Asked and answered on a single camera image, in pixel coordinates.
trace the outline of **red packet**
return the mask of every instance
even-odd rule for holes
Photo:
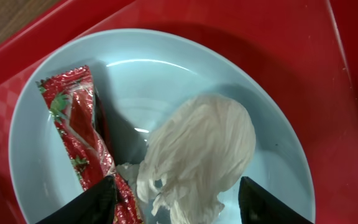
[[[115,171],[109,131],[88,66],[37,82],[84,190],[112,175],[119,190],[113,223],[143,223],[131,188]]]

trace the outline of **torn tissue piece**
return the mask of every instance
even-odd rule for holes
[[[155,198],[152,213],[169,209],[173,224],[212,223],[224,208],[218,193],[240,178],[255,151],[247,110],[220,95],[185,102],[149,138],[137,177],[137,196]],[[161,180],[157,188],[155,181]]]

